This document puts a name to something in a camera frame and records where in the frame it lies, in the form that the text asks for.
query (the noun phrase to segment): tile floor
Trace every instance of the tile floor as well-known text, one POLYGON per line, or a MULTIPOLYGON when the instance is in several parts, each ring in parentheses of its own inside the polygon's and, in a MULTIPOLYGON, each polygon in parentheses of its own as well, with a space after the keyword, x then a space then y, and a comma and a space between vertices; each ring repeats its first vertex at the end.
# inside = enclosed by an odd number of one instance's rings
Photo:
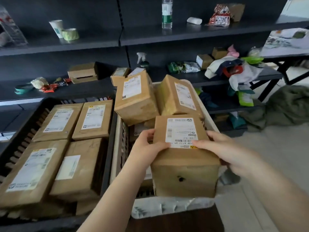
MULTIPOLYGON (((287 73, 291 80, 307 71, 309 70, 292 67, 287 73)), ((283 85, 284 81, 279 81, 271 93, 283 85)), ((297 85, 309 86, 309 78, 297 85)), ((257 97, 262 90, 263 88, 255 90, 257 97)), ((271 126, 258 133, 245 132, 235 140, 259 152, 266 161, 309 193, 309 182, 306 178, 309 174, 308 136, 309 124, 303 124, 290 127, 271 126)), ((278 231, 245 180, 241 181, 240 187, 216 198, 216 206, 227 232, 278 231)))

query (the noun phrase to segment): dark green fabric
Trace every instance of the dark green fabric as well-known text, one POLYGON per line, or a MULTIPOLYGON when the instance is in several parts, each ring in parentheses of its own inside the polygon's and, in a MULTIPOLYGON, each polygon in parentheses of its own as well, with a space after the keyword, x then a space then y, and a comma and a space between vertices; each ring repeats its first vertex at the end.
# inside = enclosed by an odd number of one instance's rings
POLYGON ((286 85, 278 89, 266 104, 251 112, 240 113, 248 131, 258 131, 270 125, 290 126, 309 122, 309 87, 286 85))

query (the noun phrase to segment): person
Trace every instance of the person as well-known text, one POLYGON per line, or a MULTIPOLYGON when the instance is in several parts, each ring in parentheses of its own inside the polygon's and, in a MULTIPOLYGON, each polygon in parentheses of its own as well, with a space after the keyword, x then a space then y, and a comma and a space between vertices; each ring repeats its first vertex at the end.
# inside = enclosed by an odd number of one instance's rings
MULTIPOLYGON (((155 130, 144 130, 130 155, 98 205, 78 232, 125 231, 133 203, 146 169, 169 143, 149 144, 155 130)), ((296 184, 262 160, 257 152, 237 144, 230 137, 207 131, 210 140, 192 141, 230 163, 231 170, 248 179, 279 231, 309 230, 309 197, 296 184)))

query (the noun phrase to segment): dark brown surface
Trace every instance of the dark brown surface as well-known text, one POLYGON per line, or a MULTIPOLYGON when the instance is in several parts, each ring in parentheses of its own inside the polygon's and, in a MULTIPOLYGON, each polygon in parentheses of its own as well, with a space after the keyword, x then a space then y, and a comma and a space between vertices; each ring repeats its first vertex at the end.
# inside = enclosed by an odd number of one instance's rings
POLYGON ((203 231, 223 232, 224 227, 214 205, 211 208, 174 213, 144 219, 131 218, 126 232, 203 231))

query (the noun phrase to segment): white plastic crate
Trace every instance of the white plastic crate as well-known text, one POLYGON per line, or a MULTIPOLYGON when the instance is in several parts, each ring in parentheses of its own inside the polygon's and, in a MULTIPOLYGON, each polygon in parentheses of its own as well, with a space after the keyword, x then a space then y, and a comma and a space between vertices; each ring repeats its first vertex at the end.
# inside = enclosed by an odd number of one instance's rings
MULTIPOLYGON (((199 102, 199 105, 204 113, 204 128, 207 130, 213 130, 219 132, 214 121, 211 119, 205 106, 200 100, 199 96, 195 92, 195 96, 199 102)), ((110 184, 116 178, 129 155, 129 128, 122 121, 120 116, 117 119, 116 136, 114 144, 114 152, 111 167, 110 184)), ((226 170, 226 166, 221 166, 219 169, 219 176, 226 170)), ((230 186, 223 186, 218 182, 216 197, 224 194, 228 191, 235 189, 230 186)), ((133 205, 132 217, 135 219, 154 217, 170 213, 178 213, 187 210, 208 208, 214 205, 214 198, 179 198, 179 197, 157 197, 153 195, 153 192, 145 191, 140 194, 133 205)))

